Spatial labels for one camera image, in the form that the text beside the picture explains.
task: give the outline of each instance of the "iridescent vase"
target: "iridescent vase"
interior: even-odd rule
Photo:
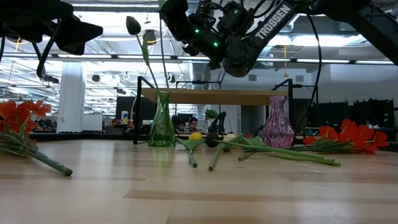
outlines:
[[[173,122],[169,113],[168,91],[157,91],[157,109],[154,122],[150,127],[148,145],[150,147],[174,147],[175,135]]]
[[[271,113],[262,130],[264,143],[271,147],[290,147],[294,132],[289,117],[284,110],[286,97],[272,96],[269,100],[271,102]]]

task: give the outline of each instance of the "pink glass vase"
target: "pink glass vase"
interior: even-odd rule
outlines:
[[[269,100],[271,102],[271,113],[262,130],[264,143],[271,147],[290,147],[294,132],[284,110],[286,97],[272,96]]]

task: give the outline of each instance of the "shelf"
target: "shelf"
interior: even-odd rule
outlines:
[[[188,90],[166,89],[171,92],[169,103],[190,103],[203,105],[269,105],[270,96],[287,96],[287,91],[254,91],[254,90]],[[143,88],[141,94],[151,101],[157,101],[156,89]]]

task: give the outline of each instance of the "green glass vase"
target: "green glass vase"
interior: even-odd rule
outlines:
[[[150,127],[148,145],[150,147],[174,147],[175,134],[173,122],[169,113],[168,91],[157,91],[157,109],[154,122]]]

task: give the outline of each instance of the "pillar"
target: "pillar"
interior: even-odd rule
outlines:
[[[64,62],[62,67],[57,133],[81,132],[85,104],[86,75],[82,63]]]

